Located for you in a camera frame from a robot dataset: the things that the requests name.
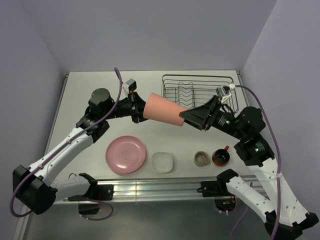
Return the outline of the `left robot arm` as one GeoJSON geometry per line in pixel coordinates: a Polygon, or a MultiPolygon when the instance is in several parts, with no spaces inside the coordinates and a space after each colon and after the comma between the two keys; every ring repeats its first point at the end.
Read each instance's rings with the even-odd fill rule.
{"type": "Polygon", "coordinates": [[[61,143],[30,166],[19,165],[14,169],[10,213],[16,218],[25,216],[14,211],[15,199],[37,215],[46,212],[54,202],[69,197],[94,200],[99,190],[98,182],[89,174],[80,173],[65,181],[57,181],[56,177],[77,155],[105,134],[110,127],[109,119],[131,117],[136,124],[145,121],[145,105],[134,90],[129,90],[123,99],[112,99],[106,88],[94,90],[84,116],[61,143]]]}

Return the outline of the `orange and black mug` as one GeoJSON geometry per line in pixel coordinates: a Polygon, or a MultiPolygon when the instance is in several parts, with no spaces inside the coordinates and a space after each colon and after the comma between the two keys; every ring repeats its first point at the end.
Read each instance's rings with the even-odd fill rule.
{"type": "Polygon", "coordinates": [[[230,154],[229,154],[228,150],[229,150],[228,145],[225,148],[217,149],[212,154],[212,157],[211,157],[212,162],[219,167],[225,166],[230,160],[230,154]]]}

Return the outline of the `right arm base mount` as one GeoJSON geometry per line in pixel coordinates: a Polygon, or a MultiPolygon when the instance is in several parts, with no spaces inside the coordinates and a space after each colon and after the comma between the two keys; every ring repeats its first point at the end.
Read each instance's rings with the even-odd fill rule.
{"type": "Polygon", "coordinates": [[[215,206],[221,211],[233,211],[236,208],[236,197],[228,192],[220,180],[202,181],[196,191],[204,198],[213,198],[215,206]]]}

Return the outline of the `speckled ceramic ramekin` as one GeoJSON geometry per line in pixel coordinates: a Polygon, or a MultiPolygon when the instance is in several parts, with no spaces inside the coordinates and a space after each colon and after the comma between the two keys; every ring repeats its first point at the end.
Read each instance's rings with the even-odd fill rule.
{"type": "Polygon", "coordinates": [[[209,163],[210,159],[209,155],[205,151],[197,151],[194,154],[193,161],[196,166],[204,167],[209,163]]]}

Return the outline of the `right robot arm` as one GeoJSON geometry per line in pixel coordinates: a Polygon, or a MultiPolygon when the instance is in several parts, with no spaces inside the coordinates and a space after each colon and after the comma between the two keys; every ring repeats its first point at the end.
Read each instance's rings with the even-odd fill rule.
{"type": "Polygon", "coordinates": [[[307,211],[298,201],[282,173],[277,172],[279,161],[260,132],[266,124],[259,108],[247,106],[237,117],[221,110],[223,105],[213,96],[204,105],[182,111],[184,122],[199,129],[214,127],[239,142],[234,149],[261,183],[267,196],[263,196],[245,183],[232,169],[216,178],[216,189],[222,195],[232,194],[241,199],[263,221],[273,240],[295,240],[303,230],[319,222],[317,215],[307,211]]]}

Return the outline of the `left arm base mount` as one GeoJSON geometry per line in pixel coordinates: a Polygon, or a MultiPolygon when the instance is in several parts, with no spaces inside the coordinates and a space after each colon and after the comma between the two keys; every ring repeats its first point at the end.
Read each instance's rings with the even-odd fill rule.
{"type": "Polygon", "coordinates": [[[69,202],[78,202],[78,213],[82,218],[101,221],[110,218],[114,213],[114,207],[108,203],[113,199],[113,195],[113,184],[97,184],[84,195],[74,195],[68,197],[67,200],[69,202]],[[103,207],[106,207],[106,210],[109,211],[107,216],[101,218],[90,217],[90,215],[96,215],[103,207]]]}

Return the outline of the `white and green bowl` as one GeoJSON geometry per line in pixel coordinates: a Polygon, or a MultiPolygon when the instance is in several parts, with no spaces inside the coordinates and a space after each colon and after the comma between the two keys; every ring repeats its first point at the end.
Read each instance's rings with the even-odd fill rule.
{"type": "Polygon", "coordinates": [[[173,156],[169,152],[155,152],[151,157],[151,167],[156,173],[169,173],[173,163],[173,156]]]}

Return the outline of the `pink plastic cup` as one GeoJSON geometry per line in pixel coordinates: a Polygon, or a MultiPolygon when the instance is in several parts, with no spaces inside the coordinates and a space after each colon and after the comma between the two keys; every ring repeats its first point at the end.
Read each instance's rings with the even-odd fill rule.
{"type": "Polygon", "coordinates": [[[183,126],[184,119],[180,113],[187,108],[160,95],[151,93],[146,101],[143,117],[148,120],[154,120],[175,126],[183,126]]]}

